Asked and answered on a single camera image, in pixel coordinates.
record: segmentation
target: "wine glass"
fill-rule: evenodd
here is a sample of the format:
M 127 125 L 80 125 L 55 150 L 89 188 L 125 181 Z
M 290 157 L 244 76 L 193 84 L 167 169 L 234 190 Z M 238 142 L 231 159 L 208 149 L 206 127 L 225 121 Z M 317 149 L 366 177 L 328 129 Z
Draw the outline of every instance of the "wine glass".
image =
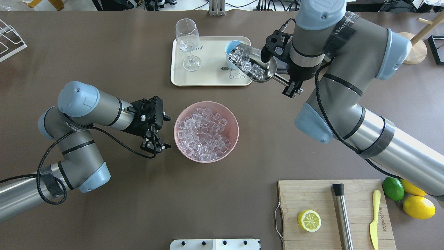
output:
M 199 31 L 193 20 L 184 18 L 176 23 L 176 41 L 183 51 L 190 53 L 183 60 L 183 67 L 188 71 L 198 70 L 201 64 L 200 58 L 191 54 L 191 51 L 199 46 Z

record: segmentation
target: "tray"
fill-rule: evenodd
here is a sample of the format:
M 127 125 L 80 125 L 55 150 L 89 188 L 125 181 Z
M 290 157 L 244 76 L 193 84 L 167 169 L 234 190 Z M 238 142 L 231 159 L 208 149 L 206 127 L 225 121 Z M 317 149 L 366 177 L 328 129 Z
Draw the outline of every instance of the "tray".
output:
M 369 225 L 373 220 L 373 191 L 379 190 L 379 249 L 396 250 L 381 180 L 280 180 L 284 250 L 342 250 L 334 194 L 331 191 L 331 185 L 335 183 L 344 184 L 354 249 L 373 250 Z M 297 215 L 307 209 L 321 216 L 321 228 L 314 233 L 304 231 L 297 222 Z
M 187 71 L 183 60 L 189 55 L 181 51 L 176 40 L 173 42 L 171 57 L 171 82 L 176 86 L 247 86 L 251 83 L 239 69 L 230 69 L 226 64 L 225 45 L 233 40 L 239 40 L 251 45 L 248 38 L 243 36 L 201 36 L 200 44 L 192 53 L 198 56 L 202 65 L 197 71 Z

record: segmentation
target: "wooden base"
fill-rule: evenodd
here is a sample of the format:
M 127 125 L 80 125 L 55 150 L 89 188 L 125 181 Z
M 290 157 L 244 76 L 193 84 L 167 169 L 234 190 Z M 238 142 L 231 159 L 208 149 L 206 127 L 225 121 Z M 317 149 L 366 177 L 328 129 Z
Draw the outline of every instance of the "wooden base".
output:
M 409 40 L 415 36 L 414 34 L 408 32 L 401 32 L 399 34 Z M 410 65 L 418 64 L 424 61 L 426 55 L 427 47 L 425 46 L 424 41 L 419 40 L 415 45 L 413 45 L 412 50 L 405 58 L 404 63 Z

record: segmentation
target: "yellow knife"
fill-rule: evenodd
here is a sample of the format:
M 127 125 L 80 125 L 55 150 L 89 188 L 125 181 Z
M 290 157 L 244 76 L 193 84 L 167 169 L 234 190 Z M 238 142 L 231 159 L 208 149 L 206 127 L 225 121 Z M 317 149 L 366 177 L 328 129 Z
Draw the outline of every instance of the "yellow knife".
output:
M 375 250 L 378 248 L 378 212 L 379 203 L 381 202 L 381 192 L 379 190 L 373 191 L 373 221 L 370 223 L 370 239 L 372 240 Z

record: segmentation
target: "lemon slice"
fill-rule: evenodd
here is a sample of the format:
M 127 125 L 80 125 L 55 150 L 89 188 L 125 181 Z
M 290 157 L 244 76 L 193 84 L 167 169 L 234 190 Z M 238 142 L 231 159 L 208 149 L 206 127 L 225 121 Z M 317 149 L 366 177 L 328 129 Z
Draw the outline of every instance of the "lemon slice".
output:
M 316 232 L 321 227 L 321 217 L 313 210 L 304 210 L 297 216 L 299 225 L 308 232 Z

